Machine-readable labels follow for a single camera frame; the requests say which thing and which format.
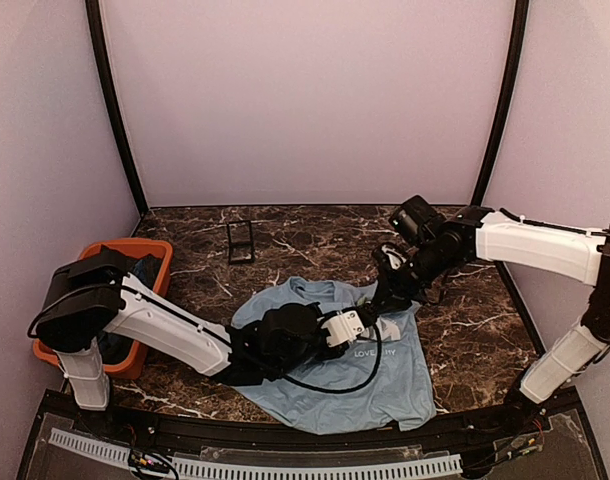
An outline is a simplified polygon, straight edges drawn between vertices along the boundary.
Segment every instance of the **white wall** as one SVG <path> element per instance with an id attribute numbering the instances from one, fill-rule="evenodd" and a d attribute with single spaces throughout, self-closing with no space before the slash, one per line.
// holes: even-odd
<path id="1" fill-rule="evenodd" d="M 151 205 L 467 203 L 513 0 L 105 0 Z"/>
<path id="2" fill-rule="evenodd" d="M 569 225 L 610 222 L 610 1 L 532 2 L 514 100 L 486 203 Z M 512 273 L 547 346 L 589 289 Z M 610 356 L 578 381 L 610 472 Z"/>
<path id="3" fill-rule="evenodd" d="M 25 337 L 54 269 L 137 221 L 82 1 L 0 0 L 0 478 L 60 372 Z"/>

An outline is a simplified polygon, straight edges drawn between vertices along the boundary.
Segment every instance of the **orange bin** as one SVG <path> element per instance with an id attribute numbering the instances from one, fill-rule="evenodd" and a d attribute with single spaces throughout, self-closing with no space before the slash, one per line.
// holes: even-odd
<path id="1" fill-rule="evenodd" d="M 101 251 L 101 247 L 106 246 L 112 250 L 117 250 L 124 255 L 133 258 L 143 258 L 152 255 L 162 260 L 161 269 L 156 277 L 154 293 L 164 297 L 167 294 L 170 280 L 170 263 L 172 261 L 172 246 L 168 242 L 160 240 L 149 240 L 146 238 L 119 238 L 108 242 L 94 243 L 87 247 L 78 257 L 79 260 L 91 257 Z M 39 339 L 34 340 L 34 355 L 41 360 L 58 367 L 58 357 L 54 351 L 44 345 Z M 147 345 L 134 340 L 132 348 L 125 360 L 115 365 L 105 365 L 105 372 L 115 378 L 126 378 L 134 380 L 141 375 L 143 363 L 147 356 Z"/>

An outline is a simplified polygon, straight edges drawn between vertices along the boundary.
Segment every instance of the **marble tabletop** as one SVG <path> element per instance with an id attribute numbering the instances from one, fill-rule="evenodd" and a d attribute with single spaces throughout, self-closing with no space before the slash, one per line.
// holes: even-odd
<path id="1" fill-rule="evenodd" d="M 135 236 L 174 247 L 167 298 L 227 324 L 254 293 L 298 275 L 367 285 L 373 248 L 400 238 L 387 223 L 393 207 L 252 206 L 152 209 Z M 457 209 L 440 210 L 453 214 Z M 228 265 L 227 222 L 251 220 L 256 261 Z M 494 265 L 474 262 L 451 274 L 438 305 L 417 313 L 438 413 L 496 405 L 536 352 Z M 137 380 L 114 380 L 114 401 L 173 415 L 276 422 L 231 388 L 150 349 Z"/>

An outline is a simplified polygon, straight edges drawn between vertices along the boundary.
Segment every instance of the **light blue t-shirt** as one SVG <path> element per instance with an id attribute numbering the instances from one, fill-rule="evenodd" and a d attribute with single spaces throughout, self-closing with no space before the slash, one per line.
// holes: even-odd
<path id="1" fill-rule="evenodd" d="M 250 298 L 234 315 L 232 325 L 242 327 L 286 303 L 319 302 L 323 313 L 355 306 L 371 298 L 375 285 L 353 287 L 336 281 L 308 282 L 291 277 Z M 383 351 L 378 373 L 365 388 L 353 393 L 325 394 L 287 380 L 235 387 L 245 397 L 286 425 L 316 434 L 368 430 L 392 420 L 401 430 L 423 425 L 436 415 L 432 383 L 416 330 L 415 304 L 410 309 L 383 315 Z M 365 381 L 374 366 L 376 343 L 354 342 L 341 358 L 309 362 L 290 376 L 301 382 L 331 389 L 350 388 Z"/>

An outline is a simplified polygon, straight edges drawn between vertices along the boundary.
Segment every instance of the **perforated metal strip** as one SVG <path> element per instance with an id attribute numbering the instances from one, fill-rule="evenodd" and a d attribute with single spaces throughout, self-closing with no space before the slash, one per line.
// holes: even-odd
<path id="1" fill-rule="evenodd" d="M 127 447 L 57 428 L 52 429 L 49 443 L 108 465 L 128 468 Z M 177 457 L 173 458 L 172 464 L 181 478 L 200 480 L 403 480 L 440 478 L 462 472 L 460 455 L 382 465 L 333 468 L 254 467 Z"/>

